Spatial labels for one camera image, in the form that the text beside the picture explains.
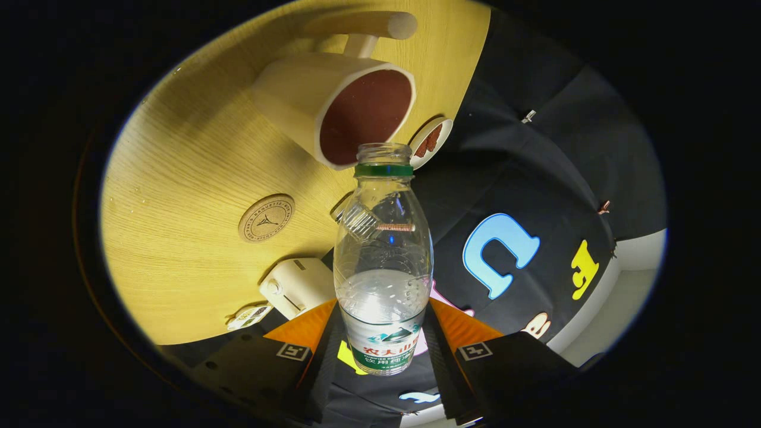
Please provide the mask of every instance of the round coaster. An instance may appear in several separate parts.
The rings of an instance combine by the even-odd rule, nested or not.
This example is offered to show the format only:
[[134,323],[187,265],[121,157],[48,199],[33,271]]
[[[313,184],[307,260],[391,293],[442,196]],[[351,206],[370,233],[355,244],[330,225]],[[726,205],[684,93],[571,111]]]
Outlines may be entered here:
[[277,235],[291,221],[295,204],[280,193],[256,201],[240,218],[238,233],[246,242],[261,242]]

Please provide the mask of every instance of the orange panel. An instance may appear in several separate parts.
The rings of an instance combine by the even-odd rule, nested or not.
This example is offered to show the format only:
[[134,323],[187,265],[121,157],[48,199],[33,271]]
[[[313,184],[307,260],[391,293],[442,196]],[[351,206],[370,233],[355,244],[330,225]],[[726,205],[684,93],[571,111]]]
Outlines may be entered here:
[[461,312],[460,309],[452,308],[436,299],[430,299],[430,302],[452,353],[457,348],[471,343],[486,342],[504,336],[499,331]]
[[314,353],[336,302],[338,301],[333,299],[323,303],[270,331],[264,337],[309,347]]

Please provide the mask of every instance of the mug handle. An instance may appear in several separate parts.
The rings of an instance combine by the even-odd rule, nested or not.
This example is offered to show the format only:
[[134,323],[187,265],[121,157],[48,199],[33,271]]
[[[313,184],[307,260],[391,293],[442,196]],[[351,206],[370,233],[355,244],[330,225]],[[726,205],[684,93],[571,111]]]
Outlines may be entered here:
[[343,54],[355,58],[369,58],[378,37],[404,40],[418,29],[415,15],[407,12],[371,11],[353,14],[329,15],[317,18],[304,26],[312,36],[348,34]]

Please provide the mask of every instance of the metal pin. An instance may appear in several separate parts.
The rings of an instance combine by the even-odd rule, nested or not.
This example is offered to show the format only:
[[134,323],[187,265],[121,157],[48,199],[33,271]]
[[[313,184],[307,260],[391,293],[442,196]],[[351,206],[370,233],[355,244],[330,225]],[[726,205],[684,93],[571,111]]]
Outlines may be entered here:
[[610,212],[610,211],[608,211],[608,207],[609,206],[610,206],[610,201],[609,200],[605,201],[605,203],[597,211],[597,214],[603,215],[606,212]]
[[537,112],[534,110],[528,112],[528,114],[526,115],[526,117],[523,118],[521,123],[529,123],[534,114],[537,114]]
[[377,230],[391,230],[397,232],[414,232],[415,225],[393,225],[391,223],[381,223],[377,226]]

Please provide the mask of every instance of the yellow letter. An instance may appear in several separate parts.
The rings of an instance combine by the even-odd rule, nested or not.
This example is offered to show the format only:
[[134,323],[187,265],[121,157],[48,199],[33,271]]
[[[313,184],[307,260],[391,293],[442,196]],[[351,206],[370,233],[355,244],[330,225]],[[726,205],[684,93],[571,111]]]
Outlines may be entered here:
[[341,340],[341,347],[338,349],[338,359],[348,364],[358,375],[367,375],[367,373],[357,367],[357,363],[354,362],[354,357],[352,356],[352,351],[346,346],[346,342],[343,340]]
[[592,282],[597,269],[600,268],[600,264],[595,263],[589,251],[587,251],[586,239],[581,242],[581,246],[579,246],[576,255],[571,260],[571,267],[578,267],[579,269],[579,272],[574,272],[573,274],[573,284],[578,288],[578,290],[573,292],[573,299],[579,300],[584,292],[587,291],[587,287]]

